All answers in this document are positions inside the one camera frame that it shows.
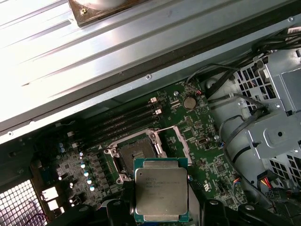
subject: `black ram slot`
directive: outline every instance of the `black ram slot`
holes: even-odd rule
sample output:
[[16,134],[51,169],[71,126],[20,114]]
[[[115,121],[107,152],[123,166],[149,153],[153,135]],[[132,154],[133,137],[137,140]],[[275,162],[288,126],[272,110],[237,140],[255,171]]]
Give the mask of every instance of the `black ram slot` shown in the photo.
[[134,123],[134,124],[132,124],[132,125],[126,127],[126,128],[120,129],[120,130],[118,130],[114,133],[107,134],[106,136],[102,137],[99,140],[84,143],[82,147],[83,147],[84,150],[87,150],[89,148],[95,147],[95,146],[97,146],[97,145],[99,145],[103,142],[107,142],[107,141],[109,141],[111,139],[114,139],[116,137],[121,137],[122,135],[127,135],[132,130],[139,129],[139,128],[145,128],[148,125],[156,122],[157,120],[158,120],[158,118],[155,117],[155,116],[150,117],[148,119],[144,119],[143,121],[139,121],[137,123]]
[[[133,118],[133,117],[142,115],[144,113],[147,113],[150,110],[152,110],[152,109],[149,109],[149,108],[140,108],[140,109],[136,109],[134,111],[128,112],[128,113],[126,113],[126,115],[130,116],[131,118]],[[118,118],[114,118],[115,124],[127,120],[127,118],[124,117],[124,116],[125,115],[119,116]],[[91,134],[93,132],[99,133],[99,129],[103,129],[104,127],[107,128],[107,127],[110,127],[112,125],[114,125],[114,123],[110,122],[109,124],[106,124],[106,125],[101,125],[101,126],[93,127],[93,129],[81,129],[81,130],[78,130],[78,131],[75,132],[74,139],[82,139],[85,136],[93,135],[93,134]]]
[[140,121],[140,120],[143,120],[144,118],[148,118],[150,116],[152,116],[154,114],[154,111],[148,111],[147,113],[143,113],[141,115],[138,115],[138,116],[134,116],[132,118],[129,118],[129,119],[126,119],[124,121],[120,121],[116,124],[113,124],[111,125],[110,127],[107,127],[107,128],[104,128],[104,129],[101,129],[97,132],[95,132],[94,134],[85,134],[85,136],[83,137],[83,140],[93,140],[93,139],[97,139],[107,133],[110,133],[110,132],[113,132],[113,131],[116,131],[124,126],[127,126],[129,124],[132,124],[132,123],[135,123],[137,121]]
[[143,112],[146,112],[146,111],[152,109],[153,106],[154,106],[154,104],[147,104],[147,105],[143,104],[140,106],[134,106],[133,108],[129,109],[128,111],[125,110],[124,112],[126,112],[126,113],[123,112],[123,113],[115,114],[114,116],[111,116],[106,119],[99,119],[99,115],[97,115],[97,116],[94,116],[94,117],[97,117],[97,119],[89,121],[85,125],[84,128],[88,128],[89,130],[92,130],[92,129],[96,129],[99,127],[103,127],[104,125],[110,125],[110,124],[116,123],[116,121],[122,120],[128,116],[138,115]]

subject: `motherboard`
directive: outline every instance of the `motherboard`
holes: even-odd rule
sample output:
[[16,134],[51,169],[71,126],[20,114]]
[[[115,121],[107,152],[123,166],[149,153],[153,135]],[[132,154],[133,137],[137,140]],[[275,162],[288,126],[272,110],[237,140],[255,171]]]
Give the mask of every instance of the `motherboard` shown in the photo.
[[137,158],[187,158],[189,180],[207,198],[237,210],[246,197],[226,162],[205,95],[198,84],[167,86],[88,119],[60,124],[37,149],[65,184],[69,205],[95,207],[133,180]]

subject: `wire bundle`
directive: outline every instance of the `wire bundle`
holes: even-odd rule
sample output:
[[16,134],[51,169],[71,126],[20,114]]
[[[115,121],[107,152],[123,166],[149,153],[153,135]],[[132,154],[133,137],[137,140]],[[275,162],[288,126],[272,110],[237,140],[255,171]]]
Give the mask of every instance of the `wire bundle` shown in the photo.
[[273,188],[272,185],[271,185],[271,183],[269,182],[268,178],[262,179],[261,182],[262,182],[266,187],[268,187],[269,189],[272,189],[272,188]]
[[211,97],[216,91],[222,87],[222,85],[235,73],[239,71],[242,67],[245,67],[253,62],[253,58],[256,56],[261,57],[265,56],[271,50],[278,49],[294,49],[301,48],[301,32],[294,32],[287,34],[277,33],[268,37],[262,41],[255,43],[251,47],[251,51],[243,55],[240,59],[227,64],[208,64],[201,67],[199,70],[194,72],[191,76],[186,80],[186,85],[188,85],[189,81],[197,74],[202,73],[206,69],[218,69],[218,68],[226,68],[227,71],[222,75],[222,77],[212,85],[211,88],[206,92],[207,99]]

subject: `ventilation grille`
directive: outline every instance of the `ventilation grille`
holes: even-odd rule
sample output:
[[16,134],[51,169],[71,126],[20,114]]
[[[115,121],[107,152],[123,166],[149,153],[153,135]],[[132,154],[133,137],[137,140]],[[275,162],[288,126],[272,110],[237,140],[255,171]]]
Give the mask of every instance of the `ventilation grille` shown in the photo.
[[25,223],[26,226],[47,224],[30,180],[0,194],[0,225],[23,226]]
[[301,159],[287,155],[290,162],[290,172],[295,183],[301,186]]
[[[263,101],[276,98],[267,69],[258,70],[257,64],[237,72],[237,81],[242,94],[254,100]],[[246,102],[252,112],[256,106]]]
[[285,165],[278,163],[276,161],[273,161],[273,160],[270,160],[270,163],[272,165],[274,173],[276,173],[277,175],[279,175],[280,177],[282,177],[284,179],[290,179]]

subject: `black plastic part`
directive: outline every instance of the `black plastic part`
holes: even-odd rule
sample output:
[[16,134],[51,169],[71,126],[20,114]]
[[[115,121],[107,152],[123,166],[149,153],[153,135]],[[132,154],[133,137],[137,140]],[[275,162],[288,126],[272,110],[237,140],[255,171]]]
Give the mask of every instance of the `black plastic part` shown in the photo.
[[123,200],[113,200],[107,204],[110,226],[136,226],[135,219],[129,214],[128,207]]
[[292,226],[288,221],[258,205],[242,204],[238,207],[238,214],[251,225]]
[[49,223],[49,226],[86,226],[94,218],[94,210],[89,205],[76,205]]
[[125,202],[130,214],[134,213],[135,210],[135,183],[134,181],[124,181],[123,191],[120,199]]
[[203,226],[230,226],[222,202],[209,199],[204,204]]

